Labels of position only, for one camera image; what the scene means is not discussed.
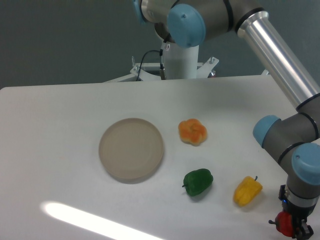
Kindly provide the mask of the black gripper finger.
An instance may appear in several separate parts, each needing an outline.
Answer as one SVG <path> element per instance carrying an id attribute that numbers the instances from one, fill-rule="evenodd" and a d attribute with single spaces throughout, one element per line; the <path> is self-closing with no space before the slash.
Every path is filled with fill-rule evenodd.
<path id="1" fill-rule="evenodd" d="M 294 217 L 292 220 L 293 237 L 294 238 L 311 238 L 314 231 L 305 219 Z"/>

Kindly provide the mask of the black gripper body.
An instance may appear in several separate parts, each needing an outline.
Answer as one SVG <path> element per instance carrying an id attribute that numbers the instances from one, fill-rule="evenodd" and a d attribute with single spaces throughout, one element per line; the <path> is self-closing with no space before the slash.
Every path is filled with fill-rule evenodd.
<path id="1" fill-rule="evenodd" d="M 282 210 L 288 212 L 294 223 L 307 223 L 308 217 L 316 207 L 316 198 L 302 198 L 295 195 L 284 184 L 280 186 L 278 198 L 282 204 Z"/>

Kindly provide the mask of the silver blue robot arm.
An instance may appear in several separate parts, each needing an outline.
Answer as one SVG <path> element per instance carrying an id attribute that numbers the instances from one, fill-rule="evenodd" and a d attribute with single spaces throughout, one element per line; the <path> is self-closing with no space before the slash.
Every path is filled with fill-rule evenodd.
<path id="1" fill-rule="evenodd" d="M 313 235 L 308 216 L 320 197 L 320 87 L 269 21 L 255 0 L 135 0 L 140 22 L 153 23 L 165 42 L 182 48 L 234 31 L 244 39 L 276 81 L 296 114 L 259 120 L 253 136 L 287 173 L 279 189 L 282 211 L 273 224 L 285 236 Z"/>

